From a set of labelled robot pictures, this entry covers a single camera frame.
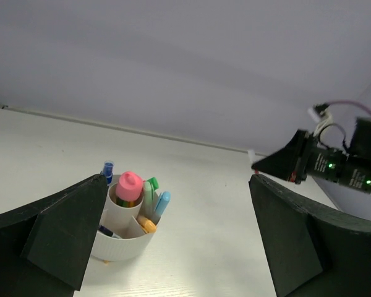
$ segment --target pen holder compartment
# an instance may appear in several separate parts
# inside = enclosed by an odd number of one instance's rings
[[[113,181],[117,181],[119,175],[113,176]],[[137,222],[137,215],[143,215],[143,197],[134,207],[120,207],[113,202],[115,184],[109,185],[106,205],[104,207],[100,224],[107,227],[121,237],[112,238],[101,232],[96,233],[91,255],[106,261],[116,262],[127,260],[140,255],[150,243],[155,233],[145,233]],[[156,203],[159,197],[154,193],[153,201]]]

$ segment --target cable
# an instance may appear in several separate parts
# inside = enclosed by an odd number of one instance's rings
[[[331,126],[334,126],[334,127],[337,127],[341,132],[342,132],[342,135],[344,137],[344,139],[342,140],[342,147],[344,148],[345,152],[348,152],[348,147],[346,145],[346,131],[345,129],[343,128],[343,126],[337,124],[337,123],[331,123],[331,124],[328,124],[327,126],[325,126],[318,134],[317,136],[317,140],[319,141],[319,143],[324,146],[326,149],[330,149],[331,147],[329,147],[327,144],[325,144],[324,142],[322,142],[322,140],[320,139],[321,136],[322,136],[322,133],[325,129],[327,129],[328,127],[331,127]]]
[[[337,100],[337,101],[329,101],[329,102],[326,102],[328,105],[338,105],[338,104],[342,104],[342,105],[353,105],[353,106],[356,106],[358,108],[360,108],[361,110],[364,110],[366,113],[368,113],[370,116],[371,116],[371,109],[366,107],[364,104],[360,103],[360,102],[357,102],[357,101],[352,101],[352,100]]]

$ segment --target green cap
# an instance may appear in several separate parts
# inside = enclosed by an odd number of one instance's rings
[[[150,178],[147,181],[151,184],[151,187],[153,188],[153,192],[160,188],[160,185],[158,184],[158,181],[156,180],[156,178]]]

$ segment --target white table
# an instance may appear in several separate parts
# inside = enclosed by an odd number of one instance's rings
[[[143,255],[91,258],[76,297],[276,296],[246,153],[0,110],[0,213],[98,173],[106,159],[115,173],[156,176],[172,201]],[[334,208],[311,178],[279,182]]]

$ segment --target pink bottle lid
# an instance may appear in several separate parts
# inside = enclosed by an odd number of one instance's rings
[[[116,195],[124,201],[135,201],[143,190],[142,178],[132,171],[126,171],[118,179]]]

